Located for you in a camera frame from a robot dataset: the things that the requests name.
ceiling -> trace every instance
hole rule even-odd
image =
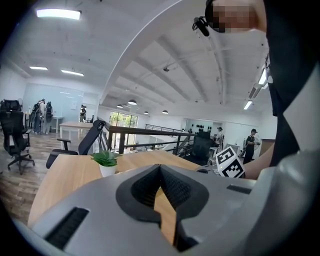
[[[142,113],[151,114],[168,104],[194,102],[243,109],[268,52],[262,32],[219,34],[211,30],[211,37],[204,37],[192,30],[194,16],[201,15],[197,9],[188,20],[154,29],[154,40],[142,51],[130,57],[124,54],[142,28],[173,2],[178,0],[40,1],[17,25],[2,58],[27,78],[72,78],[99,88],[101,94],[107,89],[101,99],[106,107],[135,99]],[[38,18],[36,10],[44,8],[80,10],[82,14],[80,20]],[[127,58],[127,64],[115,73],[121,58]],[[47,67],[48,71],[29,66]],[[84,77],[70,77],[61,69]],[[250,110],[260,112],[270,105],[269,90],[261,90]]]

office chair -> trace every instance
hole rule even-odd
[[[86,136],[83,138],[83,140],[80,142],[78,147],[78,152],[68,150],[68,143],[71,143],[71,140],[66,138],[57,138],[57,141],[63,142],[64,149],[54,149],[50,153],[50,156],[48,160],[46,161],[46,167],[49,169],[51,165],[56,160],[57,156],[60,154],[63,155],[81,155],[86,156],[88,154],[88,151],[90,147],[93,145],[95,140],[100,135],[103,127],[105,126],[105,122],[101,120],[96,120],[93,122],[93,126],[89,130],[89,132],[86,134]]]
[[[213,140],[210,138],[210,133],[199,131],[198,135],[194,137],[191,153],[185,156],[184,159],[200,166],[206,165],[212,144]]]
[[[32,160],[29,150],[27,154],[21,155],[26,147],[30,147],[30,130],[24,129],[23,125],[24,113],[21,112],[21,106],[17,100],[4,100],[0,108],[0,123],[3,130],[4,141],[3,147],[14,160],[8,164],[8,170],[14,163],[18,163],[19,172],[22,175],[21,162],[32,162],[35,166],[35,161]],[[13,140],[13,145],[10,145],[10,136]]]

glass door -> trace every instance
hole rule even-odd
[[[138,123],[138,117],[129,114],[123,114],[118,112],[111,112],[109,123],[112,126],[136,128]],[[125,135],[125,144],[130,145],[135,143],[135,134]],[[120,144],[120,133],[112,135],[112,148],[118,149]]]

headphones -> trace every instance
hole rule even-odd
[[[194,31],[196,29],[199,29],[205,37],[208,37],[210,35],[207,27],[210,27],[214,31],[219,33],[226,32],[226,28],[224,27],[224,25],[222,23],[219,23],[219,17],[214,17],[213,1],[214,0],[206,0],[204,16],[195,17],[193,19],[194,23],[192,29]]]

wall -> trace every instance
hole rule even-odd
[[[58,86],[27,83],[23,96],[23,112],[32,111],[33,106],[41,99],[51,101],[53,115],[64,117],[63,122],[79,121],[83,92]]]
[[[164,108],[157,108],[150,112],[151,116],[162,115]],[[261,123],[261,113],[252,110],[235,109],[229,106],[212,105],[195,102],[168,103],[165,109],[169,112],[167,117],[173,120],[175,117],[187,119],[214,120],[217,123],[235,123],[258,127]]]
[[[78,91],[83,91],[85,93],[91,94],[101,94],[103,88],[95,84],[89,84],[85,82],[80,82],[73,79],[59,79],[47,76],[34,76],[26,79],[27,83],[46,85],[46,86],[58,86]]]
[[[261,139],[276,139],[277,134],[277,117],[272,115],[272,111],[265,111],[261,115],[259,136]]]
[[[26,79],[11,68],[1,64],[0,68],[0,100],[23,99],[26,89]]]
[[[182,116],[171,116],[171,115],[151,115],[148,120],[148,125],[166,127],[176,130],[185,129],[185,119]]]
[[[92,116],[95,114],[96,107],[98,103],[98,95],[95,93],[89,93],[85,92],[83,94],[82,104],[86,106],[86,117],[92,118]]]
[[[211,136],[218,133],[217,128],[222,127],[222,123],[220,122],[213,122],[208,120],[194,120],[194,119],[188,119],[186,122],[186,131],[189,131],[189,129],[192,129],[192,133],[199,132],[199,129],[203,129],[204,132],[208,130],[208,127],[211,127]]]

